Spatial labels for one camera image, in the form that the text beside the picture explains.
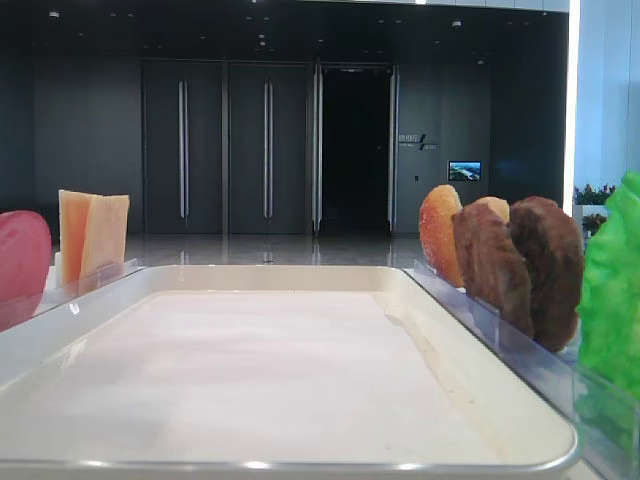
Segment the orange cheese slice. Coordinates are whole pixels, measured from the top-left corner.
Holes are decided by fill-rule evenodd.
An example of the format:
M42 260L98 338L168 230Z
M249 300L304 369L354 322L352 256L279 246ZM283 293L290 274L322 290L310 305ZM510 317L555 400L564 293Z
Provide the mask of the orange cheese slice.
M61 280L63 285L80 278L86 224L93 194L59 190Z

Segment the dark double door left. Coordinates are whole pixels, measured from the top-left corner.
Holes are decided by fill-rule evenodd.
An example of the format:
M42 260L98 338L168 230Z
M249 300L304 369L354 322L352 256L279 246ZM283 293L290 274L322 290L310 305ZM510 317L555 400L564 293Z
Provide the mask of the dark double door left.
M221 233L221 66L148 61L143 85L146 231Z

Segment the red tomato slice inner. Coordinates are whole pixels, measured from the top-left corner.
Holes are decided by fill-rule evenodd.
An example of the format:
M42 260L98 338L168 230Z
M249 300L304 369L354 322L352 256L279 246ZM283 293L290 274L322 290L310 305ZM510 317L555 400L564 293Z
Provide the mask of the red tomato slice inner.
M26 210L1 214L1 331L33 316L51 253L50 230L41 215Z

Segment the dark brown meat patty right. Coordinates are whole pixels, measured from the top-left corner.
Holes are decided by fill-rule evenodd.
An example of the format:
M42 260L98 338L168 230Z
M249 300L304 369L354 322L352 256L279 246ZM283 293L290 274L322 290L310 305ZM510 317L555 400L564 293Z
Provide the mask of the dark brown meat patty right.
M555 201L538 196L511 205L509 228L531 279L534 340L558 352L578 326L584 273L580 229Z

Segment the green lettuce leaf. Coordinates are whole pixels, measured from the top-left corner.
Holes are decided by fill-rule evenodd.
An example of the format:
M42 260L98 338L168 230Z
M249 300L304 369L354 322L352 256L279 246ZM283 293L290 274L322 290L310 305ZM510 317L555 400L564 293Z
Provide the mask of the green lettuce leaf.
M624 449L639 448L639 174L625 173L608 218L588 241L578 307L579 366L592 381L586 418Z

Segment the white rectangular metal tray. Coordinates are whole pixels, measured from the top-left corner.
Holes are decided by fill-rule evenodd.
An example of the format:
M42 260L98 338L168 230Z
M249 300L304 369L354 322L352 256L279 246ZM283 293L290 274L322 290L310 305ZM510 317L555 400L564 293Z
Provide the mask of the white rectangular metal tray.
M5 479L559 479L578 457L399 269L150 267L1 336Z

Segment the golden bun slice right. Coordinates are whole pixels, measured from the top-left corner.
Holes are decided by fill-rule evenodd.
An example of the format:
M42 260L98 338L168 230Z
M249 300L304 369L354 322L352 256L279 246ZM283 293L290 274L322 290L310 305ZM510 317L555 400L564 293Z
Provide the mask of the golden bun slice right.
M510 206L504 199L493 196L486 196L476 200L474 202L474 205L486 205L496 215L498 215L504 223L509 223L510 221Z

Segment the golden bun slice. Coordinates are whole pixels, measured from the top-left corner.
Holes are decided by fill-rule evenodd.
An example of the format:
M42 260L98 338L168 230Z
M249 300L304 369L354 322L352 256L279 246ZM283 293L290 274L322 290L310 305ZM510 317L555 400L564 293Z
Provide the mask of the golden bun slice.
M498 215L504 223L509 223L510 221L510 206L504 199L493 196L486 196L476 200L474 202L474 205L486 205L496 215Z
M420 242L428 263L447 282L463 287L454 239L453 216L462 209L451 185L438 185L424 198L419 212Z

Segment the flower planter by window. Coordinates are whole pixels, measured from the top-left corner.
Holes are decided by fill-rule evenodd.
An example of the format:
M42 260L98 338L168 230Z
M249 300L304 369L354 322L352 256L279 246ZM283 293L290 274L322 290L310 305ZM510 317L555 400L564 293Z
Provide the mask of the flower planter by window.
M584 238L593 236L607 220L605 203L615 190L615 185L607 184L601 187L586 184L582 188L574 188L573 218Z

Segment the dark double door middle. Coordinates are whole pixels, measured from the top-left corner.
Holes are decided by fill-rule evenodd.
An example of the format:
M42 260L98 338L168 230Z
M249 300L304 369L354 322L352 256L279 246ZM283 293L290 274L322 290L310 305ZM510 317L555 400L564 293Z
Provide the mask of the dark double door middle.
M303 234L306 69L233 64L229 95L230 232Z

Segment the golden bun slice left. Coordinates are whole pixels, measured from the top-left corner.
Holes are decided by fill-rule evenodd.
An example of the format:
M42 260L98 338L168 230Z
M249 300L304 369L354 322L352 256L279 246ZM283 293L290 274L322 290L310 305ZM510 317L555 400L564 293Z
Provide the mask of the golden bun slice left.
M454 239L453 216L462 209L451 185L438 185L424 198L419 212L420 242L428 263L447 282L463 287Z

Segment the pale yellow cheese slice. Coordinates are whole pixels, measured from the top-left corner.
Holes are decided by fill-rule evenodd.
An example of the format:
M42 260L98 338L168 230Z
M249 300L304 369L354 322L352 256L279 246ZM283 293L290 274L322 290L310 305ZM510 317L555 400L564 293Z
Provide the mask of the pale yellow cheese slice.
M94 195L89 204L80 277L93 275L99 269L124 262L128 195Z

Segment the brown meat patty left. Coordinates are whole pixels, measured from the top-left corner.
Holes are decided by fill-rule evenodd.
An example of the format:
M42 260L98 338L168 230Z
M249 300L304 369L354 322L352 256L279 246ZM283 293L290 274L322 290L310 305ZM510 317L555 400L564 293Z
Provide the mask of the brown meat patty left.
M531 280L504 223L486 205L453 216L456 255L466 293L498 310L500 318L532 337Z

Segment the dark double door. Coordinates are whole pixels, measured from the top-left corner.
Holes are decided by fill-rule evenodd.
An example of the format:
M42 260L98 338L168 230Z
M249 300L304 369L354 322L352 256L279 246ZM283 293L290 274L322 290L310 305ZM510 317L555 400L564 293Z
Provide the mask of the dark double door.
M233 64L229 95L230 232L303 234L306 69Z
M148 61L143 85L146 231L221 233L221 66Z

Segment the wall display screen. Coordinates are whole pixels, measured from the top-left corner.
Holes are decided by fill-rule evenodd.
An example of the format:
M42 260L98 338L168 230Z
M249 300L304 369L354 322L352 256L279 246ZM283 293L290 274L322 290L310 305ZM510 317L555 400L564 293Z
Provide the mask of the wall display screen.
M482 165L479 161L450 161L448 180L478 182L481 180Z

